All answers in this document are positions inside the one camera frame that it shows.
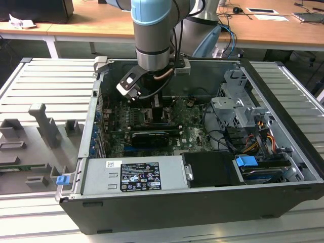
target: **desk surface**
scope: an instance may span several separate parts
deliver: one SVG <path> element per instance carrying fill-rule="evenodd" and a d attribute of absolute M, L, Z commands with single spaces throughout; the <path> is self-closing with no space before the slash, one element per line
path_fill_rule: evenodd
<path fill-rule="evenodd" d="M 279 15 L 291 15 L 292 13 L 306 13 L 306 10 L 294 6 L 299 0 L 232 0 L 232 4 L 239 4 L 245 13 L 250 13 L 246 8 L 274 9 Z M 311 12 L 313 7 L 324 9 L 324 4 L 304 1 L 304 6 Z M 233 6 L 219 8 L 218 12 L 232 14 Z M 300 46 L 324 46 L 324 25 L 320 23 L 300 23 L 294 16 L 286 17 L 289 22 L 258 20 L 254 15 L 232 16 L 229 20 L 232 31 L 237 35 L 239 43 L 276 44 L 276 45 L 300 45 Z M 225 17 L 220 18 L 227 24 Z M 226 38 L 223 33 L 220 39 Z"/>
<path fill-rule="evenodd" d="M 292 12 L 306 12 L 294 6 L 294 0 L 231 0 L 239 4 L 248 13 L 246 7 L 275 9 L 280 15 L 291 15 Z M 130 13 L 122 12 L 106 4 L 98 4 L 97 0 L 73 0 L 74 14 L 68 24 L 37 24 L 38 28 L 15 30 L 8 23 L 0 22 L 0 33 L 48 34 L 80 37 L 122 37 L 134 38 L 133 22 Z M 312 11 L 312 7 L 324 8 L 324 4 L 304 1 L 304 6 Z M 219 8 L 218 12 L 232 14 L 233 6 Z M 274 44 L 296 46 L 324 46 L 324 25 L 300 23 L 294 16 L 286 17 L 289 22 L 258 20 L 250 15 L 235 15 L 230 19 L 230 26 L 236 33 L 239 43 Z M 229 41 L 228 33 L 221 33 L 220 42 Z"/>
<path fill-rule="evenodd" d="M 47 35 L 48 29 L 51 27 L 51 23 L 37 23 L 37 28 L 31 29 L 15 29 L 8 22 L 0 22 L 0 34 L 39 34 Z"/>

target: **gray case side panel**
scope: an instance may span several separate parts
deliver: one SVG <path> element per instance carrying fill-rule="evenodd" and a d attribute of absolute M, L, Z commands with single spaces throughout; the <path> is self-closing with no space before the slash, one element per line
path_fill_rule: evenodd
<path fill-rule="evenodd" d="M 128 198 L 70 200 L 60 205 L 82 233 L 97 234 L 276 218 L 305 200 L 319 199 L 324 191 L 316 184 L 143 197 L 129 194 Z M 83 206 L 91 202 L 95 207 Z"/>

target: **blue cable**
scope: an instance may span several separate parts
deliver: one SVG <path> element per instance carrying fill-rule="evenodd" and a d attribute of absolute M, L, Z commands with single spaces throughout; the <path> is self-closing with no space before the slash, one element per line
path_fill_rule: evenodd
<path fill-rule="evenodd" d="M 230 33 L 230 35 L 231 35 L 231 37 L 232 37 L 232 49 L 231 49 L 231 52 L 228 54 L 228 57 L 227 58 L 230 58 L 230 56 L 231 56 L 231 54 L 232 54 L 232 52 L 233 52 L 233 50 L 234 50 L 234 46 L 235 46 L 235 40 L 234 40 L 234 35 L 233 35 L 233 32 L 232 31 L 230 31 L 228 28 L 226 28 L 224 25 L 221 25 L 220 24 L 220 26 L 222 27 L 222 28 L 224 28 L 224 29 L 226 29 L 227 31 L 228 31 L 228 33 Z"/>

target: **wooden desk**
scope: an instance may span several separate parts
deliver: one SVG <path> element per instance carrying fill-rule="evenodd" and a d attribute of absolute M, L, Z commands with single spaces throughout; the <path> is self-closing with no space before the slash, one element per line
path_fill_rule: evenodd
<path fill-rule="evenodd" d="M 291 15 L 292 12 L 306 12 L 305 9 L 294 6 L 294 0 L 231 0 L 239 4 L 248 13 L 246 7 L 275 9 L 280 15 Z M 134 43 L 133 21 L 130 13 L 122 12 L 106 4 L 98 4 L 97 0 L 73 0 L 74 14 L 68 24 L 37 24 L 38 28 L 16 30 L 8 23 L 0 22 L 0 34 L 3 38 L 36 39 L 46 41 L 51 57 L 58 58 L 60 54 L 55 47 L 56 41 L 90 42 L 92 53 L 95 52 L 94 42 L 104 43 Z M 312 7 L 324 8 L 324 4 L 304 2 L 304 6 L 312 11 Z M 232 5 L 219 8 L 218 12 L 232 14 Z M 294 17 L 286 17 L 289 22 L 258 20 L 250 15 L 232 16 L 230 26 L 237 35 L 237 47 L 324 51 L 324 26 L 322 24 L 301 24 Z M 227 20 L 220 17 L 224 24 Z M 229 42 L 229 34 L 221 33 L 218 47 L 224 47 Z"/>
<path fill-rule="evenodd" d="M 131 14 L 98 0 L 73 0 L 74 13 L 68 24 L 53 24 L 48 35 L 134 38 Z"/>
<path fill-rule="evenodd" d="M 274 9 L 278 15 L 291 15 L 293 12 L 306 13 L 306 10 L 294 6 L 294 0 L 231 0 L 232 4 L 240 5 L 246 14 L 246 8 Z M 313 7 L 324 9 L 324 4 L 304 1 L 304 7 L 311 12 Z M 233 14 L 233 6 L 219 7 L 218 13 Z M 289 22 L 258 20 L 254 15 L 234 15 L 229 20 L 232 31 L 237 35 L 237 47 L 266 48 L 283 50 L 321 50 L 324 51 L 324 25 L 316 23 L 300 23 L 294 16 L 285 17 Z M 220 17 L 227 24 L 225 17 Z M 228 33 L 222 33 L 219 42 L 228 42 Z"/>

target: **paper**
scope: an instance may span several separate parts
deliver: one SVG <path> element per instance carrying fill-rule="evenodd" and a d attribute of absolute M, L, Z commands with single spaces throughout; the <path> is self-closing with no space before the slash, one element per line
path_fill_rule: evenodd
<path fill-rule="evenodd" d="M 36 27 L 36 25 L 34 24 L 34 22 L 32 20 L 17 19 L 15 17 L 13 17 L 11 14 L 9 16 L 10 16 L 9 24 L 11 24 L 12 26 L 14 26 L 17 29 Z"/>
<path fill-rule="evenodd" d="M 283 16 L 261 15 L 261 14 L 255 14 L 254 16 L 259 20 L 289 21 Z"/>

